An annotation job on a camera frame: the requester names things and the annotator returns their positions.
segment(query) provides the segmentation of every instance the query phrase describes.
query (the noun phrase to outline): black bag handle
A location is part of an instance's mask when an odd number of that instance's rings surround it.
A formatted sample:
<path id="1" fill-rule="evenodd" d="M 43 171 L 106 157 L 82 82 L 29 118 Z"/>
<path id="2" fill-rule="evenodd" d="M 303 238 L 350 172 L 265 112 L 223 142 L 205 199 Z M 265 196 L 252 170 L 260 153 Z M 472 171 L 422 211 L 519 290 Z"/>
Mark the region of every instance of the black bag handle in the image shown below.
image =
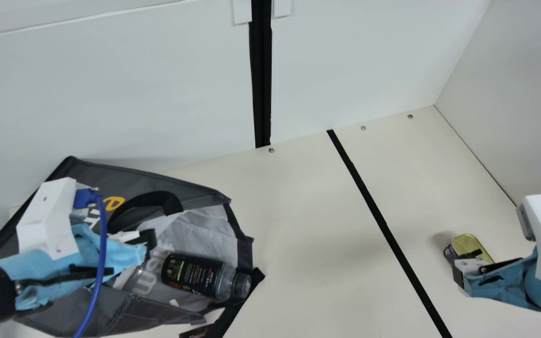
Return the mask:
<path id="1" fill-rule="evenodd" d="M 256 286 L 258 286 L 258 284 L 260 284 L 265 277 L 262 271 L 260 271 L 258 268 L 255 268 L 254 271 L 251 272 L 250 276 L 252 277 L 252 286 L 249 289 L 249 295 L 252 294 Z M 188 338 L 191 336 L 196 336 L 196 334 L 200 335 L 198 335 L 198 337 L 203 338 L 223 338 L 235 317 L 237 317 L 237 314 L 239 313 L 239 310 L 241 310 L 244 302 L 245 301 L 233 306 L 227 306 L 221 316 L 214 323 L 204 327 L 199 327 L 189 332 L 183 332 L 179 335 L 179 338 Z"/>
<path id="2" fill-rule="evenodd" d="M 152 191 L 137 195 L 120 205 L 108 220 L 108 233 L 118 233 L 126 229 L 114 229 L 115 221 L 134 207 L 160 206 L 165 216 L 183 212 L 183 205 L 175 194 L 169 191 Z"/>

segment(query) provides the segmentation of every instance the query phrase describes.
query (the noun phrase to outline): white floor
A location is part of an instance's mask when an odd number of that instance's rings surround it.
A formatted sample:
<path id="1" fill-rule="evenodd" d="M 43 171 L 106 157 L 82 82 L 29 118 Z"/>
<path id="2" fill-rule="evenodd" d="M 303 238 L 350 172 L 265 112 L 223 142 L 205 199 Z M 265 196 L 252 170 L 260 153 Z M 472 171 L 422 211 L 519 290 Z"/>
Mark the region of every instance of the white floor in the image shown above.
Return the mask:
<path id="1" fill-rule="evenodd" d="M 442 250 L 455 235 L 473 233 L 497 261 L 533 246 L 515 206 L 434 107 L 335 132 L 453 337 L 541 335 L 541 313 L 466 298 L 452 280 Z M 255 238 L 267 277 L 226 337 L 439 337 L 328 135 L 272 147 L 163 172 L 232 197 Z M 6 323 L 1 336 L 45 335 Z"/>

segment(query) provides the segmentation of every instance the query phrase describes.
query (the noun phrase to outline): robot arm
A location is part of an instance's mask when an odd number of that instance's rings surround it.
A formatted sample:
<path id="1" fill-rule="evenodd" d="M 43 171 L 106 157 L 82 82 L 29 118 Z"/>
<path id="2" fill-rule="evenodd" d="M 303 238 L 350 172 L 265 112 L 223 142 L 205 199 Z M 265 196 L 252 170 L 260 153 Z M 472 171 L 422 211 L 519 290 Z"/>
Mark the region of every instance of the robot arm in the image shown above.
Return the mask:
<path id="1" fill-rule="evenodd" d="M 105 282 L 143 263 L 143 244 L 125 244 L 107 233 L 104 240 L 80 223 L 98 199 L 103 222 L 105 210 L 96 190 L 69 177 L 39 187 L 16 227 L 19 253 L 0 259 L 0 321 L 92 286 L 98 266 L 103 265 L 99 270 Z"/>
<path id="2" fill-rule="evenodd" d="M 471 297 L 541 312 L 541 195 L 526 196 L 517 214 L 524 236 L 535 241 L 529 257 L 490 264 L 477 253 L 461 255 L 453 263 L 453 276 Z"/>

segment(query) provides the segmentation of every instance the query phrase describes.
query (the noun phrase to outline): tin can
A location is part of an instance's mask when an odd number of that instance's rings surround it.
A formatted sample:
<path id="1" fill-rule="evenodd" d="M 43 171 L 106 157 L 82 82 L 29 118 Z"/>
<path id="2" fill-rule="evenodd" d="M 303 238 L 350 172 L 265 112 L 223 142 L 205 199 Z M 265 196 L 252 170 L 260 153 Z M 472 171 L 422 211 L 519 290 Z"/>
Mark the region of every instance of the tin can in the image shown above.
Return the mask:
<path id="1" fill-rule="evenodd" d="M 455 259 L 460 255 L 470 253 L 472 253 L 474 257 L 479 257 L 490 264 L 494 264 L 494 260 L 487 253 L 487 250 L 479 243 L 479 240 L 470 233 L 454 237 L 450 245 L 444 249 L 444 256 L 451 264 L 453 264 Z"/>

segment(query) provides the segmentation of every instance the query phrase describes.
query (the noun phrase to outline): bottle cap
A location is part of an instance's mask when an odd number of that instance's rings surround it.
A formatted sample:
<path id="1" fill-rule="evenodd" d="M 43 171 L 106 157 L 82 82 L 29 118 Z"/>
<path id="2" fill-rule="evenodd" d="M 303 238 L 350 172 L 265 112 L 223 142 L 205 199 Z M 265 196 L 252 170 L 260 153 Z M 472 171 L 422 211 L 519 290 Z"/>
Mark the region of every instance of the bottle cap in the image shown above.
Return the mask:
<path id="1" fill-rule="evenodd" d="M 247 274 L 236 274 L 233 279 L 232 293 L 235 297 L 246 298 L 252 286 L 252 277 Z"/>

